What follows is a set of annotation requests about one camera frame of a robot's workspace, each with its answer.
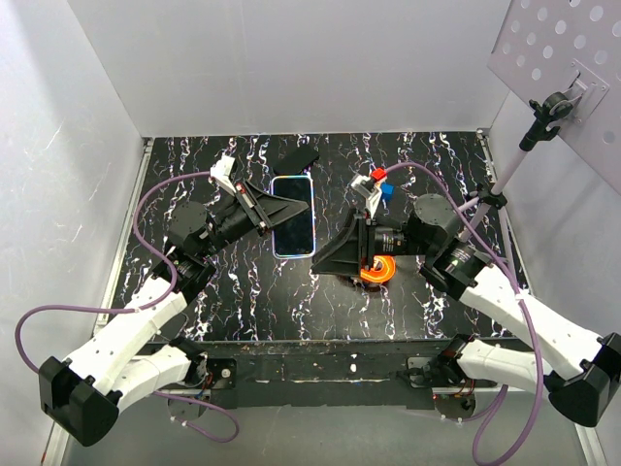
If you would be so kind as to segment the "smartphone with black screen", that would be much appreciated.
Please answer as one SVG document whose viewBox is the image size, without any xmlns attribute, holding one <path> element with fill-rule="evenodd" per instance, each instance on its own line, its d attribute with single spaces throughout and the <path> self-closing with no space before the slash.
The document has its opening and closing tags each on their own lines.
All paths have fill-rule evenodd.
<svg viewBox="0 0 621 466">
<path fill-rule="evenodd" d="M 273 253 L 278 259 L 305 258 L 315 253 L 314 189 L 307 175 L 278 176 L 272 179 L 275 196 L 304 201 L 308 208 L 273 230 Z"/>
</svg>

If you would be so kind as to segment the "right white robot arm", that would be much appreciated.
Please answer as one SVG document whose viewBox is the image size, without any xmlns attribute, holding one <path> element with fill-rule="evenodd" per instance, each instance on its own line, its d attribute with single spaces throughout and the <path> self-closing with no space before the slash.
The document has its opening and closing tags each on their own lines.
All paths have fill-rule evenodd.
<svg viewBox="0 0 621 466">
<path fill-rule="evenodd" d="M 620 336 L 601 336 L 557 314 L 532 295 L 516 292 L 489 255 L 458 238 L 461 220 L 449 201 L 426 194 L 399 224 L 349 211 L 343 229 L 312 261 L 316 275 L 354 278 L 378 256 L 417 256 L 434 289 L 489 316 L 531 346 L 522 352 L 458 336 L 437 357 L 450 385 L 486 380 L 549 400 L 564 417 L 596 426 L 620 387 Z"/>
</svg>

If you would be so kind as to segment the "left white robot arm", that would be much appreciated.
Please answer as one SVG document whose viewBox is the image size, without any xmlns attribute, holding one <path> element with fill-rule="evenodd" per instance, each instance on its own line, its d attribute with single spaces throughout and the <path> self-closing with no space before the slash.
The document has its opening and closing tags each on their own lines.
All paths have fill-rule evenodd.
<svg viewBox="0 0 621 466">
<path fill-rule="evenodd" d="M 217 216 L 186 202 L 172 213 L 172 248 L 125 308 L 64 360 L 50 357 L 39 369 L 42 409 L 82 446 L 101 441 L 122 411 L 169 384 L 199 387 L 210 378 L 208 356 L 183 337 L 154 354 L 135 355 L 204 290 L 215 273 L 209 262 L 245 234 L 260 234 L 308 211 L 309 204 L 237 183 Z"/>
</svg>

